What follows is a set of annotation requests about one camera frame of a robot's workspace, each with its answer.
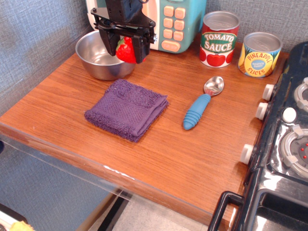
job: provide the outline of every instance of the pineapple slices can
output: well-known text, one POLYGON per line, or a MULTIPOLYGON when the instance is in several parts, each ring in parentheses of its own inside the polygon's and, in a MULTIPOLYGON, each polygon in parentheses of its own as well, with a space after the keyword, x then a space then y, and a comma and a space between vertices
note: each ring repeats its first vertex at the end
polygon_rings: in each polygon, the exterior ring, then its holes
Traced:
POLYGON ((251 77, 269 76, 277 63, 282 41, 275 35, 254 32, 244 37, 238 67, 251 77))

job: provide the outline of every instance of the tomato sauce can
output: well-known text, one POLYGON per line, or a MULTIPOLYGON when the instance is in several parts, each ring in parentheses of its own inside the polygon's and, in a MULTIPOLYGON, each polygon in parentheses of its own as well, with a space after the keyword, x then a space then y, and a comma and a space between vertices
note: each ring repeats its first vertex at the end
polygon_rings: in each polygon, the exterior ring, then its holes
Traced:
POLYGON ((233 13, 214 11, 203 18, 200 60, 211 67, 224 67, 231 63, 239 31, 240 20, 233 13))
POLYGON ((270 75, 277 63, 282 41, 275 35, 254 32, 244 37, 238 67, 251 77, 270 75))

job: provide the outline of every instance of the stainless steel bowl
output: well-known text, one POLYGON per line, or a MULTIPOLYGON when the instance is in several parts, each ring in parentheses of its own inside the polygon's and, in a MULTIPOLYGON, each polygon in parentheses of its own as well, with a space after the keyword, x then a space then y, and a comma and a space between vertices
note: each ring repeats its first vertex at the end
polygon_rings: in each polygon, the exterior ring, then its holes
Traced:
POLYGON ((94 78, 115 80, 130 74, 135 64, 125 63, 111 56, 105 48, 99 31, 82 37, 76 44, 76 53, 86 71, 94 78))

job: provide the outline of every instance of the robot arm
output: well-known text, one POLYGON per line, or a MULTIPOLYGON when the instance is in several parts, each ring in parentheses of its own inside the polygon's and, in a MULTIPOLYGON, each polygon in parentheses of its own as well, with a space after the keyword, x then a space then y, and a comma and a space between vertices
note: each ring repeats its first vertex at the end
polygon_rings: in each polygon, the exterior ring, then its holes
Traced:
POLYGON ((141 63, 150 53, 150 43, 156 42, 156 23, 142 13, 142 4, 148 0, 106 0, 109 19, 104 18, 100 8, 93 8, 95 28, 109 54, 116 54, 120 36, 130 37, 135 51, 136 63, 141 63))

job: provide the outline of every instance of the toy stove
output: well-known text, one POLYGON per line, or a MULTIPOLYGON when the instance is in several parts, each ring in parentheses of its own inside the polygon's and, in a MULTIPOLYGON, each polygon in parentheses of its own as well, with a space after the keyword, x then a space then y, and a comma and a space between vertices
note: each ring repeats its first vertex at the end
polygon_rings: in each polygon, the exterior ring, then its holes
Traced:
POLYGON ((241 156, 249 166, 244 196, 224 192, 209 231, 218 229, 227 204, 238 206, 233 231, 308 231, 308 42, 291 50, 263 98, 259 138, 241 156))

